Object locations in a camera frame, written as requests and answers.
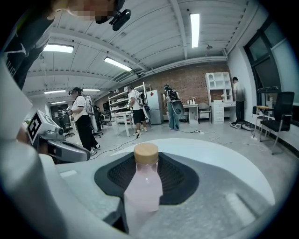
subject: floor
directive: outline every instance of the floor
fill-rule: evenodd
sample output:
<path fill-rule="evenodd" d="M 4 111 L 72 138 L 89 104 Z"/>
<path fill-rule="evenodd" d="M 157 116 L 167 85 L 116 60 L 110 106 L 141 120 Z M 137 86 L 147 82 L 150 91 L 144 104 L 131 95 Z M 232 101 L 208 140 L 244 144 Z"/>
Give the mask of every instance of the floor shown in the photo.
<path fill-rule="evenodd" d="M 298 158 L 289 150 L 284 148 L 284 153 L 271 155 L 272 141 L 255 141 L 251 139 L 251 132 L 234 129 L 228 125 L 228 121 L 224 124 L 201 122 L 197 127 L 190 127 L 188 123 L 181 123 L 181 131 L 170 130 L 167 122 L 165 122 L 163 125 L 152 125 L 151 128 L 148 128 L 148 132 L 142 132 L 137 140 L 135 140 L 135 136 L 127 137 L 124 125 L 119 125 L 119 127 L 121 134 L 117 135 L 114 127 L 105 126 L 102 138 L 96 138 L 101 148 L 96 155 L 92 156 L 92 159 L 97 158 L 99 160 L 134 144 L 150 140 L 181 138 L 209 141 L 228 147 L 254 163 L 268 180 L 276 201 L 284 199 L 298 173 Z M 205 133 L 188 133 L 195 130 Z M 75 135 L 67 140 L 77 143 L 79 138 Z"/>

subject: refrigerator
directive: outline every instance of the refrigerator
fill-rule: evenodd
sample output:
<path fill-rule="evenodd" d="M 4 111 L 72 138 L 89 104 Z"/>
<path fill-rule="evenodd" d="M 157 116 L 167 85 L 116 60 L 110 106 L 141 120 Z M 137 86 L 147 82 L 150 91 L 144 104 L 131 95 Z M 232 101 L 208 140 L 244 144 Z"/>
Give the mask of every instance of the refrigerator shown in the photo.
<path fill-rule="evenodd" d="M 157 90 L 146 92 L 148 107 L 150 108 L 150 123 L 162 124 L 163 118 L 163 100 L 162 94 Z"/>

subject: fluorescent light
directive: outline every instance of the fluorescent light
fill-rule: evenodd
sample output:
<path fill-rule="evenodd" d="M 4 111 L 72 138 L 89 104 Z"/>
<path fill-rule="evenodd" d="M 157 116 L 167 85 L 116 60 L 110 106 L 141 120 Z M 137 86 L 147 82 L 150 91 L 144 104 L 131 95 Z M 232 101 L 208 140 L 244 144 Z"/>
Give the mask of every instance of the fluorescent light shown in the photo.
<path fill-rule="evenodd" d="M 192 48 L 198 47 L 199 42 L 199 14 L 190 14 L 192 27 Z"/>
<path fill-rule="evenodd" d="M 60 44 L 48 44 L 43 49 L 43 51 L 58 51 L 58 52 L 66 52 L 66 53 L 72 53 L 73 50 L 74 50 L 73 46 L 60 45 Z"/>
<path fill-rule="evenodd" d="M 45 94 L 61 93 L 61 92 L 65 92 L 65 90 L 61 90 L 61 91 L 48 91 L 48 92 L 45 92 Z"/>
<path fill-rule="evenodd" d="M 51 103 L 51 105 L 55 105 L 55 104 L 61 104 L 61 103 L 65 103 L 65 101 L 54 102 L 54 103 Z"/>
<path fill-rule="evenodd" d="M 104 60 L 104 62 L 108 62 L 108 63 L 110 63 L 110 64 L 112 64 L 112 65 L 115 65 L 115 66 L 117 66 L 117 67 L 120 67 L 120 68 L 122 68 L 122 69 L 124 69 L 124 70 L 126 70 L 126 71 L 131 71 L 131 70 L 132 70 L 132 69 L 129 68 L 128 66 L 125 66 L 125 65 L 123 65 L 123 64 L 121 64 L 121 63 L 119 63 L 119 62 L 117 62 L 117 61 L 115 61 L 115 60 L 112 60 L 112 59 L 109 58 L 109 57 L 106 57 L 105 60 Z"/>
<path fill-rule="evenodd" d="M 97 90 L 97 89 L 83 89 L 83 91 L 100 91 L 100 90 Z"/>

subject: brick wall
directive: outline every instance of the brick wall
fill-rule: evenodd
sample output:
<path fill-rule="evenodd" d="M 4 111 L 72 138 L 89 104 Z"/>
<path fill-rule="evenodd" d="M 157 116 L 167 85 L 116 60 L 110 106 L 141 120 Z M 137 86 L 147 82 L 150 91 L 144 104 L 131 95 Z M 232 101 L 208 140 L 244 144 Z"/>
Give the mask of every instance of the brick wall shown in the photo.
<path fill-rule="evenodd" d="M 150 84 L 152 90 L 158 90 L 161 94 L 164 92 L 164 85 L 168 84 L 172 89 L 178 91 L 183 104 L 187 104 L 187 100 L 195 97 L 195 102 L 205 102 L 208 104 L 208 93 L 206 87 L 206 73 L 209 72 L 229 72 L 226 63 L 201 63 L 178 67 L 157 73 L 155 75 L 142 78 L 133 82 L 133 87 L 145 84 Z M 212 99 L 221 99 L 222 91 L 213 91 Z M 103 110 L 103 103 L 108 101 L 108 96 L 99 99 L 96 105 Z"/>

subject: pink bottle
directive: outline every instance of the pink bottle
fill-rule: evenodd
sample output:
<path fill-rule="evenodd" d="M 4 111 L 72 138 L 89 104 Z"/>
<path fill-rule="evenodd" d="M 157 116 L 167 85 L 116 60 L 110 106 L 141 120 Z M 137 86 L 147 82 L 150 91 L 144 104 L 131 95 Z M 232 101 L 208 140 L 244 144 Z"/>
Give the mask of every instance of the pink bottle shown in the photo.
<path fill-rule="evenodd" d="M 136 173 L 124 194 L 129 235 L 136 237 L 141 227 L 159 209 L 163 195 L 157 173 L 158 147 L 151 143 L 135 146 Z"/>

